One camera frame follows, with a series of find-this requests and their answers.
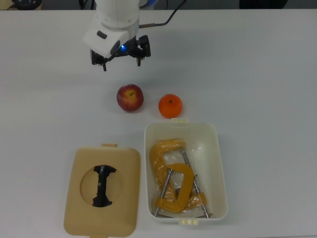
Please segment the black cable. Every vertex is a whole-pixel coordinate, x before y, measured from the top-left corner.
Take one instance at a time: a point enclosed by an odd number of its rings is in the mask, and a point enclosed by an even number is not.
[[[178,7],[173,11],[173,13],[171,14],[171,16],[168,18],[168,20],[164,23],[150,23],[150,24],[144,24],[144,25],[140,25],[139,28],[148,28],[148,27],[155,27],[155,26],[165,26],[169,23],[169,21],[172,19],[172,17],[175,15],[175,13],[177,12],[178,9],[181,8],[181,6],[186,2],[187,0],[183,0],[182,3],[180,5],[178,5]]]
[[[11,8],[14,8],[14,4],[12,4],[10,7],[8,7],[7,11]]]
[[[94,10],[95,0],[91,0],[90,10]]]

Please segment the black object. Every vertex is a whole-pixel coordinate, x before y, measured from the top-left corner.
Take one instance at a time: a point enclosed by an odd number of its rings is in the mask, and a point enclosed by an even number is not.
[[[34,10],[41,5],[42,0],[12,0],[13,6],[19,10]]]
[[[100,64],[106,69],[106,63],[113,60],[115,57],[131,56],[137,59],[138,66],[141,65],[141,60],[145,57],[151,56],[150,42],[147,35],[141,36],[139,40],[136,37],[124,43],[120,46],[118,42],[111,49],[111,56],[109,58],[104,58],[103,56],[97,54],[93,50],[90,50],[91,63],[96,65]]]
[[[93,199],[94,207],[107,207],[112,204],[106,196],[107,177],[110,173],[116,172],[116,169],[109,165],[99,165],[94,167],[94,171],[99,174],[97,197]]]
[[[87,0],[79,0],[80,9],[83,10],[85,8],[85,5],[87,3]],[[91,1],[90,10],[93,10],[95,6],[95,0]]]
[[[103,38],[104,40],[107,38],[107,35],[104,32],[102,32],[102,31],[98,31],[97,32],[97,36]]]
[[[288,0],[240,0],[240,9],[282,9]]]

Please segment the metal rod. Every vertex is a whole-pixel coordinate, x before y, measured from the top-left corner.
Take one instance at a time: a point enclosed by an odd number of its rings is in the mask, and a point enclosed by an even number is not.
[[[190,163],[189,163],[189,160],[188,160],[186,151],[185,151],[184,149],[181,149],[180,152],[181,152],[182,155],[183,155],[185,164],[188,165],[188,166],[191,168],[191,165],[190,165]],[[196,193],[200,193],[200,189],[199,189],[198,184],[197,184],[197,181],[196,181],[196,176],[194,177],[194,189],[195,189],[195,192],[196,192]],[[209,214],[208,214],[208,211],[207,211],[207,207],[206,207],[204,204],[201,204],[201,207],[202,207],[202,210],[203,210],[203,212],[204,212],[205,217],[206,217],[206,218],[209,218]]]
[[[172,169],[167,169],[167,176],[166,176],[166,179],[165,179],[165,183],[164,183],[162,192],[160,193],[160,196],[159,196],[160,198],[164,198],[164,195],[165,195],[165,192],[166,192],[166,189],[167,189],[167,185],[168,185],[170,176],[172,174],[172,171],[173,171]],[[157,217],[158,213],[159,213],[159,207],[157,207],[157,209],[156,209],[156,211],[154,213],[154,216]]]

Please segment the table surface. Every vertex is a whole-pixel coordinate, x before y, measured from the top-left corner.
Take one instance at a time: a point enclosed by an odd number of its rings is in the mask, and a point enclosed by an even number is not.
[[[141,23],[171,11],[142,11]],[[91,65],[82,38],[93,11],[0,12],[0,230],[69,238],[63,228],[74,155],[117,143],[141,155],[131,237],[317,235],[317,10],[179,11],[147,34],[152,56]],[[116,102],[139,85],[142,109]],[[228,214],[207,226],[158,224],[146,206],[145,127],[178,95],[182,118],[218,132]]]

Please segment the yellow c-clamp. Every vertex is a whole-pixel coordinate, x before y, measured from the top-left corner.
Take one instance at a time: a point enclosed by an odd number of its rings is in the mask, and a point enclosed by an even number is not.
[[[195,180],[194,172],[189,164],[184,148],[186,143],[181,140],[165,140],[157,143],[151,150],[150,158],[153,168],[161,189],[160,197],[156,201],[155,216],[157,216],[159,209],[166,209],[171,212],[182,212],[183,210],[190,210],[196,206],[202,206],[205,217],[209,217],[205,204],[207,200],[204,193],[199,192]],[[164,160],[164,153],[179,150],[182,152],[185,164],[171,164],[166,165]],[[173,171],[180,172],[184,175],[183,183],[178,195],[170,182],[170,176]],[[195,194],[192,193],[193,184],[195,187]]]

